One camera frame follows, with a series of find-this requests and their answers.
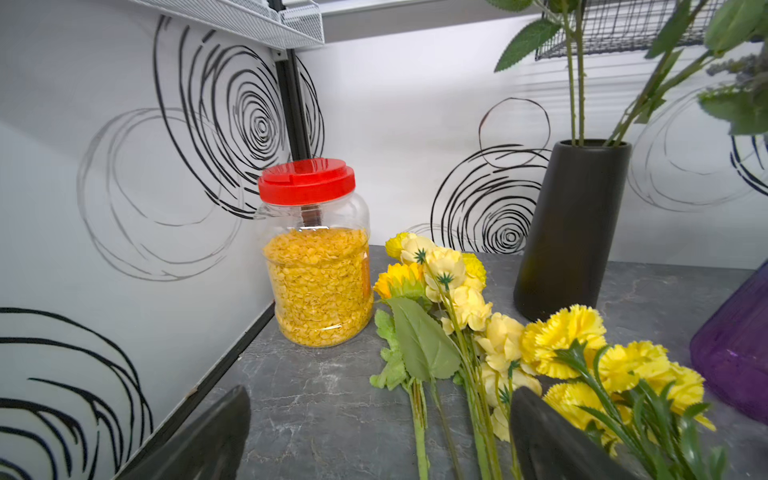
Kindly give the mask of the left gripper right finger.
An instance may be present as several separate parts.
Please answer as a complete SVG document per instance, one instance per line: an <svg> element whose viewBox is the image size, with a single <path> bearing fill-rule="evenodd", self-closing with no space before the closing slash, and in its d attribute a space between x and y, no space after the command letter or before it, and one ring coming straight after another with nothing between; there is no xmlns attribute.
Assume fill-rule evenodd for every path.
<svg viewBox="0 0 768 480"><path fill-rule="evenodd" d="M527 387L512 395L509 432L524 479L634 477Z"/></svg>

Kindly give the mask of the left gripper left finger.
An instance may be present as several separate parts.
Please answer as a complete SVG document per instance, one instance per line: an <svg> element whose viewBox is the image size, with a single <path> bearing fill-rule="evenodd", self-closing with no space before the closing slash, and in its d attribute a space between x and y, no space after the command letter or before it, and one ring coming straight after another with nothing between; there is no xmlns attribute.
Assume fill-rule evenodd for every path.
<svg viewBox="0 0 768 480"><path fill-rule="evenodd" d="M250 397L238 385L121 479L234 479L250 429Z"/></svg>

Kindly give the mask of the yellow carnation stem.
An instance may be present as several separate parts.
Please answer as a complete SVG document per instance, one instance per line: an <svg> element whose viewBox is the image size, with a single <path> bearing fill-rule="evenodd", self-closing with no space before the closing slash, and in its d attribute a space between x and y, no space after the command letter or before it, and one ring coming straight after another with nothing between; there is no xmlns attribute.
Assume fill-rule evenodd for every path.
<svg viewBox="0 0 768 480"><path fill-rule="evenodd" d="M544 401L576 428L599 435L602 447L612 456L622 443L616 433L584 408L608 416L597 394L585 383L559 383L550 387Z"/></svg>
<svg viewBox="0 0 768 480"><path fill-rule="evenodd" d="M725 448L715 446L706 451L699 438L701 427L717 431L706 415L711 405L704 401L704 378L672 362L649 383L661 401L660 425L668 437L675 474L680 479L723 479L728 466Z"/></svg>
<svg viewBox="0 0 768 480"><path fill-rule="evenodd" d="M612 406L608 409L653 476L672 471L675 459L675 400L679 365L667 349L650 341L614 345L595 361L595 373Z"/></svg>
<svg viewBox="0 0 768 480"><path fill-rule="evenodd" d="M598 396L608 416L584 408L613 430L619 439L641 462L639 455L631 450L630 440L619 434L616 417L608 411L612 402L601 387L595 373L595 361L605 351L619 344L610 345L606 328L599 312L584 305L572 305L554 313L546 321L531 323L524 328L521 336L523 362L545 377L557 379L559 383L581 382L587 384ZM585 432L598 444L599 435Z"/></svg>

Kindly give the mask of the yellow rose stem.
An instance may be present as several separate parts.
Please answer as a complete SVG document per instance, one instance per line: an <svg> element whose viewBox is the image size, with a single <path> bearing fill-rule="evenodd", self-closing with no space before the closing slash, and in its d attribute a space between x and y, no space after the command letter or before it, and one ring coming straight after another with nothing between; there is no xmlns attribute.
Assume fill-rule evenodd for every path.
<svg viewBox="0 0 768 480"><path fill-rule="evenodd" d="M483 291L464 285L462 252L412 234L403 245L400 264L421 266L434 319L460 356L455 374L466 393L481 477L500 479L502 465L496 442L511 441L508 420L512 395L520 387L542 394L535 372L522 359L524 327L494 312Z"/></svg>

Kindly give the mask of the sunflower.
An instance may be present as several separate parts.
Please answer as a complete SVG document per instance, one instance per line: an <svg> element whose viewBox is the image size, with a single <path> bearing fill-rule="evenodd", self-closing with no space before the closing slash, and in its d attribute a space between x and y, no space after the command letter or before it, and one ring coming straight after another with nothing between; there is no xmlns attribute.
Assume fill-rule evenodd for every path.
<svg viewBox="0 0 768 480"><path fill-rule="evenodd" d="M430 396L437 409L445 442L457 479L463 477L451 429L444 413L437 383L452 377L460 367L457 348L430 315L426 282L418 264L394 264L378 276L374 291L383 309L376 311L377 335L387 346L380 351L382 371L370 377L379 389L402 388L408 395L414 431L418 477L427 479L430 460L426 449Z"/></svg>

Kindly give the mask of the black vase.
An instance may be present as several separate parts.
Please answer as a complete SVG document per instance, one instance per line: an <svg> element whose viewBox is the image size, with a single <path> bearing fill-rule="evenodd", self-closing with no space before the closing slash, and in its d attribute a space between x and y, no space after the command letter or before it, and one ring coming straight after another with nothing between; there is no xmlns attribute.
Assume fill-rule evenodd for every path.
<svg viewBox="0 0 768 480"><path fill-rule="evenodd" d="M626 142L554 145L514 288L526 319L597 304L631 155Z"/></svg>

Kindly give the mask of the yellow poppy stem large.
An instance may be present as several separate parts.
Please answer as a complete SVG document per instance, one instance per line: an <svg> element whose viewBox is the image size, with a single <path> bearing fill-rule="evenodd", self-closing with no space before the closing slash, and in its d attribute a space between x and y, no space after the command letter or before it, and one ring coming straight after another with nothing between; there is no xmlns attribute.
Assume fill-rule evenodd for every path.
<svg viewBox="0 0 768 480"><path fill-rule="evenodd" d="M462 260L466 269L464 285L482 292L487 285L487 271L485 266L474 253L463 253Z"/></svg>

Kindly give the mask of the purple glass vase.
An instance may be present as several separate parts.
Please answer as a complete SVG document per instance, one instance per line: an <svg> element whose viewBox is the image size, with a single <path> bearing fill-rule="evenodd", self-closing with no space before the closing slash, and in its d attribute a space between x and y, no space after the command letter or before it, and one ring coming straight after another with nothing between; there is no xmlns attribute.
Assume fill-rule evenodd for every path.
<svg viewBox="0 0 768 480"><path fill-rule="evenodd" d="M690 342L707 388L747 417L767 422L767 265L718 308Z"/></svg>

